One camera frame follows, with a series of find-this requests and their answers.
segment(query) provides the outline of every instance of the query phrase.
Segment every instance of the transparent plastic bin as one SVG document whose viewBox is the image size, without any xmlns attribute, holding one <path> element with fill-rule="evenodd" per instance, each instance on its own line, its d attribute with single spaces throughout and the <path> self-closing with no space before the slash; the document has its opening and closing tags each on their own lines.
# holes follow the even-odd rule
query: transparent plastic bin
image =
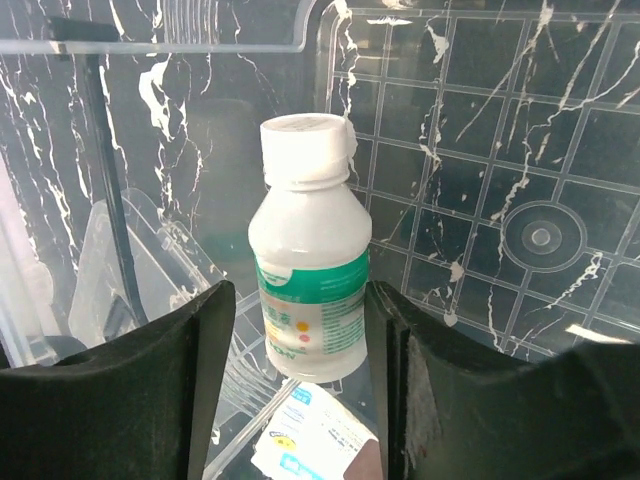
<svg viewBox="0 0 640 480">
<path fill-rule="evenodd" d="M 18 367 L 78 348 L 61 338 L 100 343 L 122 294 L 117 270 L 105 268 L 115 253 L 82 81 L 81 54 L 100 54 L 149 317 L 223 276 L 240 292 L 205 478 L 251 448 L 294 388 L 264 355 L 245 238 L 265 192 L 259 124 L 276 115 L 332 112 L 353 123 L 349 183 L 373 219 L 372 279 L 527 361 L 582 341 L 640 342 L 640 10 L 631 3 L 0 5 L 3 349 Z M 114 25 L 120 41 L 52 42 L 50 15 Z M 520 230 L 529 224 L 538 228 Z M 331 386 L 343 398 L 361 382 L 356 408 L 371 403 L 360 373 Z"/>
</svg>

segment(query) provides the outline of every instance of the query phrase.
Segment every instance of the black marble surface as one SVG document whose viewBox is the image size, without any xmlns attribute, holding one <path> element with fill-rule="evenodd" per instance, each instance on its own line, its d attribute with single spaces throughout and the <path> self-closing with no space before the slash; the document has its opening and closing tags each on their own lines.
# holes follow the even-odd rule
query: black marble surface
<svg viewBox="0 0 640 480">
<path fill-rule="evenodd" d="M 81 57 L 9 50 L 61 15 L 143 42 L 101 60 L 122 188 L 183 224 L 241 295 L 256 288 L 259 124 L 330 111 L 359 138 L 349 183 L 373 218 L 372 278 L 529 361 L 589 332 L 640 339 L 639 2 L 318 2 L 299 53 L 196 51 L 291 46 L 298 3 L 2 2 L 0 156 L 19 210 L 0 213 L 51 275 L 34 300 L 47 329 L 69 329 L 104 198 Z M 535 253 L 534 222 L 556 250 Z"/>
</svg>

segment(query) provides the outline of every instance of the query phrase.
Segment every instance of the plastic bottle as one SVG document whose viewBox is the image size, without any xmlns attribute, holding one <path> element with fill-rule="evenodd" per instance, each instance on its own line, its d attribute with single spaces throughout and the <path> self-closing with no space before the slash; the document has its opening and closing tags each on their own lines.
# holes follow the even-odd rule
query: plastic bottle
<svg viewBox="0 0 640 480">
<path fill-rule="evenodd" d="M 284 375 L 325 383 L 367 355 L 364 286 L 371 217 L 344 184 L 342 117 L 300 114 L 261 125 L 271 187 L 249 225 L 267 355 Z"/>
</svg>

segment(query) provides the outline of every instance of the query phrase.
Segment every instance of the plastic grid pattern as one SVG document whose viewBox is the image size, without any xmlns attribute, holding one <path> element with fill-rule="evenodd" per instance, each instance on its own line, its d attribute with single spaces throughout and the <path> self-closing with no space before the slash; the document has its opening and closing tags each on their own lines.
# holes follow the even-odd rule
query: plastic grid pattern
<svg viewBox="0 0 640 480">
<path fill-rule="evenodd" d="M 629 27 L 632 32 L 636 32 L 633 29 L 636 26 L 635 24 L 640 22 L 640 16 L 615 13 L 607 21 L 607 15 L 605 14 L 583 13 L 578 18 L 576 18 L 576 15 L 569 13 L 553 15 L 549 28 L 553 28 L 556 22 L 572 22 L 574 24 L 577 23 L 576 29 L 579 32 L 580 24 L 578 22 L 596 23 L 598 31 L 601 30 L 601 38 L 599 39 L 600 52 L 595 59 L 597 62 L 593 58 L 588 59 L 594 62 L 595 69 L 589 78 L 587 90 L 581 96 L 573 96 L 577 89 L 574 89 L 571 92 L 572 95 L 567 98 L 540 93 L 526 93 L 524 103 L 529 106 L 557 107 L 559 102 L 565 102 L 564 108 L 569 112 L 575 112 L 577 117 L 575 126 L 572 128 L 570 141 L 566 147 L 566 155 L 564 155 L 564 159 L 561 159 L 563 161 L 556 160 L 556 162 L 542 167 L 537 164 L 537 161 L 530 160 L 528 165 L 524 165 L 514 161 L 507 161 L 500 158 L 501 156 L 499 155 L 501 139 L 504 138 L 503 135 L 508 131 L 507 129 L 511 127 L 511 122 L 514 122 L 514 119 L 511 118 L 510 124 L 507 124 L 508 117 L 511 116 L 510 107 L 512 106 L 512 101 L 514 101 L 513 105 L 518 103 L 518 99 L 521 100 L 520 103 L 523 101 L 522 97 L 524 95 L 521 97 L 522 86 L 519 84 L 522 82 L 521 75 L 527 68 L 524 65 L 528 61 L 527 55 L 533 55 L 530 51 L 525 52 L 527 55 L 524 55 L 523 51 L 527 48 L 529 39 L 532 38 L 531 36 L 538 24 L 539 13 L 502 12 L 499 15 L 500 23 L 498 22 L 498 12 L 450 11 L 444 12 L 443 15 L 440 10 L 389 11 L 382 9 L 354 9 L 352 19 L 348 21 L 333 18 L 332 37 L 335 38 L 335 42 L 331 45 L 330 59 L 328 60 L 328 78 L 331 81 L 327 85 L 328 94 L 324 109 L 325 111 L 343 114 L 345 109 L 349 108 L 349 102 L 351 102 L 351 111 L 348 113 L 354 121 L 356 136 L 359 139 L 356 170 L 359 172 L 360 178 L 352 175 L 350 182 L 356 195 L 370 211 L 374 220 L 374 240 L 372 241 L 373 276 L 390 281 L 418 305 L 436 314 L 455 314 L 458 320 L 455 327 L 476 340 L 489 345 L 492 344 L 501 351 L 521 356 L 531 361 L 544 358 L 580 341 L 580 337 L 566 332 L 568 326 L 572 324 L 578 324 L 585 329 L 591 329 L 605 335 L 628 340 L 640 339 L 640 324 L 634 322 L 634 313 L 637 312 L 634 308 L 635 306 L 619 309 L 618 311 L 621 314 L 616 314 L 615 308 L 602 308 L 603 300 L 608 295 L 609 289 L 613 288 L 611 287 L 612 284 L 625 282 L 637 286 L 637 283 L 633 283 L 634 279 L 640 281 L 640 256 L 630 256 L 630 245 L 634 243 L 635 237 L 638 236 L 636 229 L 638 223 L 640 223 L 640 203 L 638 203 L 640 182 L 618 183 L 606 179 L 606 175 L 601 175 L 601 172 L 598 171 L 585 172 L 584 169 L 580 171 L 580 169 L 572 168 L 583 141 L 583 134 L 585 130 L 593 126 L 593 123 L 597 120 L 597 115 L 610 114 L 619 119 L 628 120 L 631 124 L 640 119 L 640 117 L 637 117 L 640 114 L 640 107 L 635 101 L 626 101 L 623 104 L 620 104 L 619 99 L 615 103 L 608 101 L 613 96 L 609 92 L 615 93 L 620 84 L 627 82 L 628 79 L 624 77 L 630 73 L 637 72 L 635 69 L 637 68 L 635 67 L 637 49 L 635 56 L 631 58 L 627 68 L 622 72 L 623 75 L 619 75 L 617 77 L 618 80 L 614 78 L 614 81 L 609 82 L 609 85 L 603 85 L 603 79 L 607 74 L 609 64 L 612 63 L 611 59 L 617 55 L 617 48 L 621 47 L 616 44 L 621 29 Z M 452 52 L 453 54 L 457 52 L 456 47 L 466 48 L 465 45 L 458 46 L 456 44 L 456 27 L 461 21 L 466 20 L 491 22 L 492 25 L 499 25 L 502 22 L 513 22 L 514 24 L 517 22 L 520 24 L 517 44 L 513 51 L 513 57 L 508 61 L 510 69 L 504 78 L 503 85 L 488 88 L 449 83 L 448 76 Z M 440 34 L 436 33 L 434 35 L 435 32 L 433 30 L 435 30 L 436 22 L 438 21 L 446 22 L 446 28 L 441 30 Z M 358 29 L 358 23 L 364 24 L 364 22 L 368 26 Z M 392 44 L 394 31 L 399 28 L 407 28 L 406 25 L 409 22 L 422 25 L 423 35 L 426 36 L 427 40 L 431 36 L 434 42 L 436 40 L 445 41 L 446 49 L 444 51 L 436 51 L 436 55 L 440 54 L 441 59 L 439 62 L 434 61 L 434 64 L 439 63 L 441 68 L 438 76 L 433 81 L 398 78 L 389 74 L 390 59 L 394 49 Z M 354 59 L 349 59 L 348 55 L 349 42 L 353 41 L 360 45 L 364 40 L 364 44 L 369 44 L 367 47 L 371 49 L 370 44 L 375 37 L 370 33 L 371 28 L 384 30 L 384 41 L 378 46 L 380 65 L 379 67 L 375 65 L 375 52 L 373 52 L 373 55 L 367 55 L 368 58 L 363 60 L 364 55 L 357 51 L 358 63 L 354 65 Z M 359 30 L 364 31 L 365 35 L 369 37 L 358 37 Z M 638 40 L 640 40 L 640 35 L 637 35 L 636 41 Z M 598 42 L 590 43 L 589 52 L 592 49 L 595 50 L 593 44 L 596 43 Z M 628 45 L 626 48 L 633 50 L 633 44 Z M 369 72 L 363 73 L 357 68 L 358 64 L 363 61 L 365 66 L 370 66 L 372 57 L 374 67 L 369 68 Z M 362 100 L 358 99 L 357 89 L 363 83 L 366 85 L 367 82 L 373 83 L 374 88 L 371 89 L 371 97 L 372 100 L 375 99 L 373 129 L 369 132 L 365 131 L 366 128 L 363 128 L 364 122 L 356 121 L 357 115 L 355 114 L 355 110 L 361 105 L 359 101 Z M 422 125 L 422 133 L 421 135 L 416 135 L 414 141 L 400 139 L 399 137 L 403 137 L 403 135 L 396 135 L 396 138 L 391 138 L 381 133 L 383 112 L 388 101 L 393 100 L 393 96 L 386 99 L 385 94 L 390 88 L 397 88 L 397 86 L 420 87 L 433 91 L 434 101 L 429 105 L 429 109 L 423 112 L 425 121 Z M 489 105 L 494 101 L 501 103 L 498 110 L 497 123 L 492 132 L 493 139 L 490 152 L 486 155 L 477 155 L 473 151 L 459 151 L 456 150 L 456 145 L 447 145 L 448 148 L 442 148 L 436 144 L 436 133 L 439 133 L 439 129 L 443 126 L 443 118 L 440 115 L 441 109 L 447 104 L 447 95 L 452 93 L 474 95 L 471 98 L 477 98 L 485 105 Z M 627 98 L 627 100 L 633 100 L 633 96 Z M 478 114 L 477 119 L 481 121 L 482 115 L 482 113 Z M 423 150 L 425 149 L 421 148 L 421 143 L 424 144 L 427 139 L 426 147 L 428 147 L 428 152 L 434 152 L 437 156 L 424 154 Z M 400 181 L 394 175 L 394 168 L 397 169 L 395 171 L 398 175 L 400 175 L 402 168 L 406 168 L 404 163 L 395 167 L 392 166 L 390 167 L 391 170 L 387 169 L 385 171 L 383 175 L 387 178 L 390 177 L 388 182 L 381 182 L 379 177 L 376 177 L 376 175 L 381 175 L 377 173 L 381 158 L 379 152 L 382 149 L 389 149 L 390 146 L 417 152 L 419 158 L 422 159 L 421 161 L 424 162 L 421 175 L 416 175 L 415 181 L 411 183 L 409 188 L 406 185 L 404 187 L 399 185 Z M 459 161 L 463 164 L 462 168 L 467 171 L 474 168 L 478 170 L 479 189 L 477 191 L 477 203 L 475 208 L 467 212 L 443 207 L 438 202 L 438 197 L 443 190 L 440 190 L 435 174 L 439 169 L 442 170 L 443 165 L 454 161 Z M 491 195 L 492 180 L 497 182 L 499 180 L 498 174 L 505 175 L 510 173 L 516 176 L 515 182 L 521 181 L 522 178 L 526 177 L 533 184 L 535 178 L 542 180 L 543 183 L 546 181 L 547 188 L 543 188 L 545 185 L 541 183 L 539 186 L 529 185 L 527 188 L 516 190 L 513 204 L 507 205 L 507 210 L 503 212 L 501 218 L 496 218 L 495 214 L 487 218 L 485 205 Z M 581 212 L 583 218 L 580 218 L 580 215 L 576 215 L 572 209 L 567 208 L 565 205 L 566 203 L 571 203 L 573 207 L 575 202 L 563 203 L 563 193 L 565 191 L 576 188 L 580 191 L 581 188 L 584 188 L 583 186 L 593 187 L 593 190 L 589 191 L 593 191 L 595 195 L 601 194 L 603 198 L 609 198 L 610 194 L 613 195 L 611 197 L 613 204 L 608 207 L 603 206 L 603 208 L 622 208 L 628 211 L 625 217 L 626 221 L 622 226 L 620 235 L 616 238 L 617 241 L 613 248 L 602 248 L 602 245 L 596 248 L 590 245 L 589 238 L 593 237 L 597 240 L 598 236 L 602 237 L 602 232 L 598 231 L 599 227 L 597 225 L 586 227 L 585 220 L 587 219 L 584 217 L 589 215 L 588 212 L 585 215 L 583 210 Z M 544 194 L 540 194 L 540 198 L 536 198 L 536 192 L 542 191 L 548 192 L 549 195 L 545 197 Z M 524 200 L 524 207 L 517 207 L 516 200 L 518 200 L 518 197 L 531 196 L 532 192 L 533 196 L 528 200 Z M 617 195 L 623 195 L 623 197 L 616 200 Z M 508 251 L 508 248 L 505 248 L 505 242 L 501 249 L 495 249 L 490 254 L 494 256 L 497 254 L 502 257 L 502 259 L 497 259 L 497 269 L 494 268 L 493 271 L 485 269 L 483 271 L 483 268 L 474 268 L 473 265 L 470 265 L 470 261 L 475 255 L 474 247 L 478 248 L 480 252 L 478 255 L 482 253 L 480 249 L 483 245 L 481 243 L 484 243 L 485 240 L 480 238 L 481 229 L 486 232 L 493 232 L 494 238 L 496 232 L 500 236 L 500 232 L 506 229 L 501 227 L 501 220 L 506 221 L 509 219 L 509 216 L 513 216 L 513 212 L 517 208 L 526 209 L 536 204 L 558 206 L 574 217 L 580 230 L 580 238 L 576 244 L 575 255 L 569 261 L 559 265 L 558 268 L 552 267 L 549 269 L 536 269 L 526 263 L 519 262 L 518 267 L 522 269 L 521 278 L 519 281 L 517 278 L 514 280 L 513 277 L 508 278 L 509 276 L 505 273 L 505 270 L 509 270 L 506 264 L 511 264 L 514 260 L 513 254 Z M 387 216 L 389 211 L 394 212 L 395 220 L 393 225 L 390 225 L 391 232 L 387 232 L 386 238 L 381 238 L 381 235 L 376 236 L 375 231 L 376 223 L 379 224 L 381 221 L 384 223 L 384 220 L 381 220 L 384 217 L 384 215 L 381 215 L 382 211 L 386 211 Z M 452 219 L 459 219 L 465 222 L 467 228 L 458 229 L 461 232 L 458 241 L 462 244 L 460 255 L 447 255 L 447 252 L 443 253 L 441 251 L 436 254 L 426 253 L 424 249 L 417 248 L 421 235 L 424 235 L 423 229 L 426 230 L 424 219 L 429 217 L 432 219 L 432 224 L 434 222 L 435 224 L 442 222 L 443 218 L 446 218 L 450 225 Z M 402 237 L 398 233 L 408 230 L 406 225 L 408 223 L 410 223 L 410 236 L 407 238 L 407 235 L 404 235 L 403 240 L 398 239 L 397 237 Z M 446 245 L 443 243 L 441 248 L 446 248 Z M 535 286 L 533 282 L 535 284 L 544 284 L 545 276 L 563 271 L 570 272 L 572 267 L 575 275 L 571 273 L 574 276 L 569 281 L 564 279 L 564 286 L 560 286 L 563 283 L 562 279 L 559 283 L 546 282 L 548 285 L 558 287 L 557 291 L 544 292 L 544 288 L 535 290 L 532 288 L 532 286 Z M 460 278 L 457 281 L 452 281 L 455 277 Z M 476 296 L 483 297 L 483 302 L 489 306 L 484 305 L 483 308 L 478 308 L 479 304 L 474 299 Z M 615 305 L 616 294 L 613 294 L 611 299 L 608 304 Z M 462 308 L 465 305 L 469 305 L 469 308 Z M 496 317 L 498 313 L 502 315 L 500 325 L 497 325 L 498 319 Z M 490 316 L 493 317 L 492 324 L 488 322 L 488 317 Z"/>
</svg>

